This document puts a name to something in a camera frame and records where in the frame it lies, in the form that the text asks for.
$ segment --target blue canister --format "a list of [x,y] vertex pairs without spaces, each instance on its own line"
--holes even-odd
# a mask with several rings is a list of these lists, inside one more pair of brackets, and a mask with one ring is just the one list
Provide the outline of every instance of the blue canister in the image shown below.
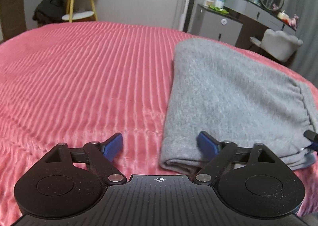
[[215,0],[214,6],[223,9],[225,0]]

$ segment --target pink striped blanket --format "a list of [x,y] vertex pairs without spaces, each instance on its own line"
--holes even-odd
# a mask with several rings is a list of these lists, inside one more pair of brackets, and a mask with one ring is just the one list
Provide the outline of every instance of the pink striped blanket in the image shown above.
[[[16,181],[59,142],[80,147],[121,132],[124,149],[115,165],[127,178],[173,174],[158,160],[174,46],[191,37],[167,28],[84,22],[47,25],[1,44],[0,225],[20,216]],[[236,50],[306,81],[256,53]],[[318,103],[318,90],[307,83]],[[300,215],[317,211],[318,163],[296,174],[306,186]]]

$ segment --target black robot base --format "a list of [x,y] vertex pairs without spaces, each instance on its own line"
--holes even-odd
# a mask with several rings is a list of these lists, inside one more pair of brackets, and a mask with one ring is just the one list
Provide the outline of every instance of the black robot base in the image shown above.
[[[198,146],[210,162],[191,178],[132,175],[127,181],[111,164],[121,134],[83,148],[59,143],[16,183],[23,215],[13,225],[307,225],[295,215],[302,182],[265,145],[238,148],[201,132]],[[231,169],[235,163],[246,165]]]

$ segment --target metal screw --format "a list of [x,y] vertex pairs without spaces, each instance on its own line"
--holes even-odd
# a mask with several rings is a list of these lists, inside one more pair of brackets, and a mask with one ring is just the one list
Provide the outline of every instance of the metal screw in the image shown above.
[[212,178],[208,174],[199,174],[199,175],[196,176],[196,179],[197,179],[197,181],[200,181],[200,182],[208,182]]
[[119,174],[112,174],[108,177],[108,180],[112,181],[112,182],[120,182],[123,179],[124,179],[124,177],[122,175],[119,175]]

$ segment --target black ribbed plate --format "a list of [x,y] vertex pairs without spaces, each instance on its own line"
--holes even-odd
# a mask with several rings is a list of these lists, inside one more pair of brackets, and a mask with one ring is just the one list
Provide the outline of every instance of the black ribbed plate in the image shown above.
[[133,175],[121,186],[111,186],[90,210],[75,217],[44,220],[23,216],[15,226],[305,226],[289,215],[281,219],[253,219],[234,212],[210,186],[187,176]]

